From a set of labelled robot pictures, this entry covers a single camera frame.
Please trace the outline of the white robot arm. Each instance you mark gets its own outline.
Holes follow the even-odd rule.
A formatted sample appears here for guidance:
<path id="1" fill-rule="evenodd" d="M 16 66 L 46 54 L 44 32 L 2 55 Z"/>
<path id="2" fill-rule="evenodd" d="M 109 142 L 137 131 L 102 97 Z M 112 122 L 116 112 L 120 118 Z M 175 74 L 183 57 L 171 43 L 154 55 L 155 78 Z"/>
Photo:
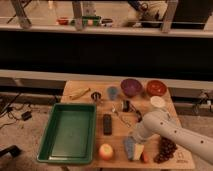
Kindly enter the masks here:
<path id="1" fill-rule="evenodd" d="M 145 143 L 154 134 L 172 140 L 213 165 L 213 138 L 178 126 L 167 111 L 156 109 L 146 113 L 131 132 L 137 143 Z"/>

